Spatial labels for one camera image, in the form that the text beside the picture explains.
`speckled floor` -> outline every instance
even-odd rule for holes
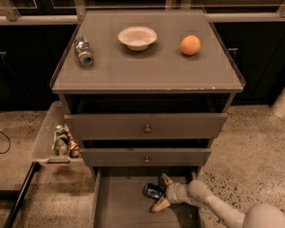
[[[199,179],[241,212],[268,202],[285,213],[285,117],[274,116],[267,105],[232,106],[228,115]],[[0,129],[11,142],[10,151],[0,155],[0,188],[19,188],[45,116],[46,112],[0,112]],[[0,151],[7,146],[0,135]],[[13,227],[89,227],[93,192],[94,182],[84,165],[58,173],[43,167]],[[10,203],[0,202],[0,227],[9,208]],[[224,227],[208,209],[201,213],[207,228]]]

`dark cabinet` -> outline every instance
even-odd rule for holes
[[[0,110],[48,109],[51,76],[75,26],[0,27]]]
[[[272,104],[285,86],[285,22],[222,23],[216,28],[246,81],[233,105]]]

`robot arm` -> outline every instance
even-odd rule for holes
[[[154,205],[152,211],[170,206],[172,203],[186,202],[193,206],[207,206],[228,228],[285,228],[285,215],[270,204],[257,204],[250,208],[246,215],[228,203],[216,197],[201,180],[192,180],[189,184],[173,182],[165,174],[165,198]]]

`white bowl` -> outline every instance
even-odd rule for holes
[[[152,28],[129,27],[122,30],[118,39],[130,49],[139,51],[149,47],[157,39],[157,34]]]

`drawer handle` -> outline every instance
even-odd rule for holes
[[[144,127],[144,131],[143,131],[143,132],[146,133],[146,134],[148,134],[148,133],[151,132],[151,128],[149,127],[149,125],[146,125],[146,126]]]
[[[150,163],[150,159],[149,159],[148,156],[144,157],[144,162],[145,162],[145,163]]]

